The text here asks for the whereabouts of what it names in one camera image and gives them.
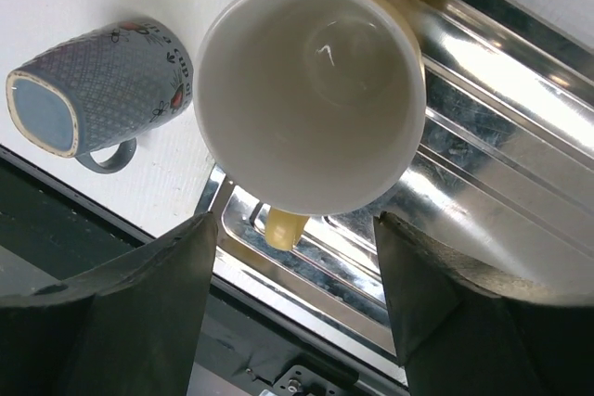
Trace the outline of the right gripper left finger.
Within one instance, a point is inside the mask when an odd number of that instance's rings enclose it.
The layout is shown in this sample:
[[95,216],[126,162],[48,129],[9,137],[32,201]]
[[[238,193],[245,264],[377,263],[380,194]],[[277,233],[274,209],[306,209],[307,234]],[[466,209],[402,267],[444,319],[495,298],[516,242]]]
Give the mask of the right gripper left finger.
[[197,214],[110,262],[1,299],[5,395],[183,395],[217,224]]

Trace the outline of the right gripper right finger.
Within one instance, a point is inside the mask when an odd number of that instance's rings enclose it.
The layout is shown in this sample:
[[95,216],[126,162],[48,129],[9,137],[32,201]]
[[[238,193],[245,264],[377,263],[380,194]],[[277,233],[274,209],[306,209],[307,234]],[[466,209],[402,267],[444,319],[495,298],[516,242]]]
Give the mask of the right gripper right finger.
[[589,395],[593,296],[560,294],[373,222],[397,363],[413,395]]

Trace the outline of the yellow mug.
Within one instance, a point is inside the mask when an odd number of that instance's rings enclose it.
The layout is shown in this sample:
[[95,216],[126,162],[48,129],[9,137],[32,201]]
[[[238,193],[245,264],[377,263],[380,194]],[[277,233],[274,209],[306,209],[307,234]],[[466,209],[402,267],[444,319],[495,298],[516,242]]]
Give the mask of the yellow mug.
[[387,0],[234,0],[207,31],[194,109],[223,171],[292,249],[313,216],[387,192],[423,133],[419,42]]

